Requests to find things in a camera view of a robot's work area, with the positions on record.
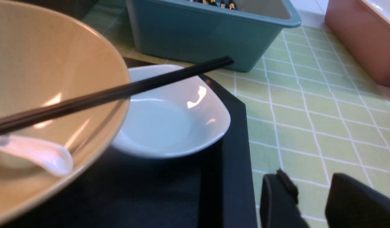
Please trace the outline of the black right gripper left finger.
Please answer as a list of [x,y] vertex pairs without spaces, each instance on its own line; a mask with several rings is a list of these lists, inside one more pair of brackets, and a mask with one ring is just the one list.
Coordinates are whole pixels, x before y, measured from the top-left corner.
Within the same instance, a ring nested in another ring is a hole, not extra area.
[[298,187],[283,171],[265,174],[260,196],[260,222],[263,228],[308,228],[298,208]]

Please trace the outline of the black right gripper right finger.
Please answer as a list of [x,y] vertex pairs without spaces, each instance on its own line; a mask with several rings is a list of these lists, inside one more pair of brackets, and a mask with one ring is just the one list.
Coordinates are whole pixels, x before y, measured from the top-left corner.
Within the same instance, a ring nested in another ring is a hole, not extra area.
[[390,198],[344,173],[334,173],[325,216],[330,228],[390,228]]

